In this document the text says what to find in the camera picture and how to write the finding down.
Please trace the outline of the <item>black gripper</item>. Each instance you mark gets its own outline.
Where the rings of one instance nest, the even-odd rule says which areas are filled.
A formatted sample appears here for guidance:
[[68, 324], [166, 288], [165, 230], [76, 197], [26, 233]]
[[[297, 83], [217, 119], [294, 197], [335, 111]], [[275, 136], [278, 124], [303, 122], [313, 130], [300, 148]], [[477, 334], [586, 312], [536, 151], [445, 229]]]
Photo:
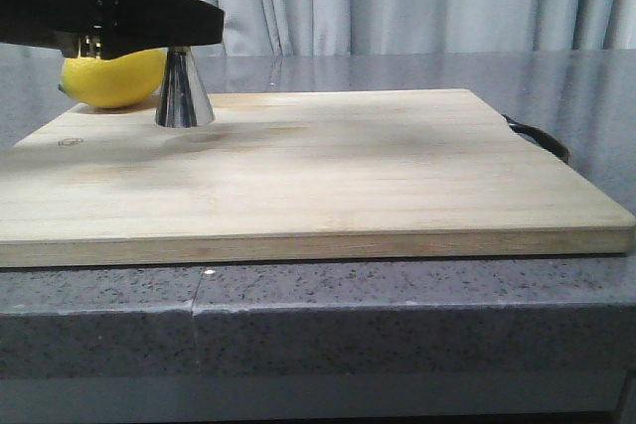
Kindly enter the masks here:
[[218, 44], [224, 20], [222, 9], [202, 0], [1, 0], [1, 42], [116, 59]]

